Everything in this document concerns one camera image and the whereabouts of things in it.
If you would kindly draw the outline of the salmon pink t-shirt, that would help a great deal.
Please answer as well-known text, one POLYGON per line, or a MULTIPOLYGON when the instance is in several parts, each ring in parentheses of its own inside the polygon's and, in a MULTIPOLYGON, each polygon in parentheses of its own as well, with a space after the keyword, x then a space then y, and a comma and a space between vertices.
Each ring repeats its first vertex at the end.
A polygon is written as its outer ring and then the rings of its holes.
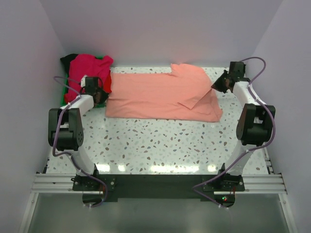
POLYGON ((172 64, 170 73, 113 73, 105 115, 112 118, 220 121, 209 76, 201 67, 172 64))

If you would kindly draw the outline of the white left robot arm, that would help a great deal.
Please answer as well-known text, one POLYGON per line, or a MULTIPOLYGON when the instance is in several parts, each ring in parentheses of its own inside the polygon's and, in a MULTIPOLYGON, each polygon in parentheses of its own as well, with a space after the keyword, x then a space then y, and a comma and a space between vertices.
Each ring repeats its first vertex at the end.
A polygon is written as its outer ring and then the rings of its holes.
POLYGON ((80 81, 68 77, 55 76, 56 82, 76 97, 60 108, 52 108, 48 115, 48 143, 53 157, 67 156, 76 169, 76 175, 84 178, 84 186, 89 190, 100 187, 96 165, 87 155, 84 143, 82 116, 108 98, 104 83, 99 77, 85 75, 80 81))

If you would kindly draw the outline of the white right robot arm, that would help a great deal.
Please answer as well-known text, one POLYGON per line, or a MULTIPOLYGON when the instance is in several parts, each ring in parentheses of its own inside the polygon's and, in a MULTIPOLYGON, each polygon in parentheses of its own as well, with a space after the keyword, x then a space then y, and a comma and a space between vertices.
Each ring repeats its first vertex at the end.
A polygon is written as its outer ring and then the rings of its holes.
POLYGON ((265 70, 253 78, 245 77, 246 59, 232 61, 229 70, 211 86, 214 90, 226 93, 228 90, 237 98, 242 106, 242 113, 236 127, 237 144, 227 163, 224 163, 216 176, 219 189, 227 191, 234 184, 232 177, 240 177, 251 155, 271 144, 276 134, 275 114, 276 108, 268 105, 255 93, 252 83, 265 70))

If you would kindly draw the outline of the red t-shirt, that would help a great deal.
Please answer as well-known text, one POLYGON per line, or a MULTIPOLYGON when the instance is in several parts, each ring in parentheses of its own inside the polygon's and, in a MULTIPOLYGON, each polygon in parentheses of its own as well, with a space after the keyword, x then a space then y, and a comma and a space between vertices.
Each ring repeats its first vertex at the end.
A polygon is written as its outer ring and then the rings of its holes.
POLYGON ((111 84, 112 84, 112 79, 111 79, 111 74, 108 74, 107 78, 105 79, 104 81, 104 84, 103 84, 103 90, 110 94, 112 92, 111 90, 111 84))

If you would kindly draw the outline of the black t-shirt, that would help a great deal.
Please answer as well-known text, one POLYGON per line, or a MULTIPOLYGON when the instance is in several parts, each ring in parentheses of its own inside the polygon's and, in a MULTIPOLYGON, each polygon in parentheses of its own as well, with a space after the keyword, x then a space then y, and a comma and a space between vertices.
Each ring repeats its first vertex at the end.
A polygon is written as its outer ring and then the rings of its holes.
POLYGON ((72 54, 69 54, 65 57, 60 58, 60 61, 63 65, 65 73, 67 75, 69 74, 69 68, 70 68, 71 61, 73 61, 77 56, 78 56, 78 54, 72 53, 72 54))

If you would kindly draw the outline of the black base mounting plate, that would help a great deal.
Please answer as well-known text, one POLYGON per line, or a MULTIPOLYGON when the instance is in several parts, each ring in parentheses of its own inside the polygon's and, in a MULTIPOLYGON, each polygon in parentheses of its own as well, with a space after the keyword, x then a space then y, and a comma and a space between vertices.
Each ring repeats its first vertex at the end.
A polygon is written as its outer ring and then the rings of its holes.
POLYGON ((215 200, 230 207, 235 193, 245 191, 242 176, 216 175, 113 175, 97 174, 94 179, 75 176, 73 191, 82 191, 84 204, 119 199, 215 200))

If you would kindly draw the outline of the aluminium frame rail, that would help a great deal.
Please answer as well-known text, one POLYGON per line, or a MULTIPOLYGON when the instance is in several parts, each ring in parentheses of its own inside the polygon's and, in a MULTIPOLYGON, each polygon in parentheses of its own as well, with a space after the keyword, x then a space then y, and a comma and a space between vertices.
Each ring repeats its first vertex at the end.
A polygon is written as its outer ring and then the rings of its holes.
MULTIPOLYGON (((71 179, 74 174, 36 174, 32 193, 74 193, 71 179)), ((236 194, 287 194, 281 174, 245 175, 245 191, 236 194)))

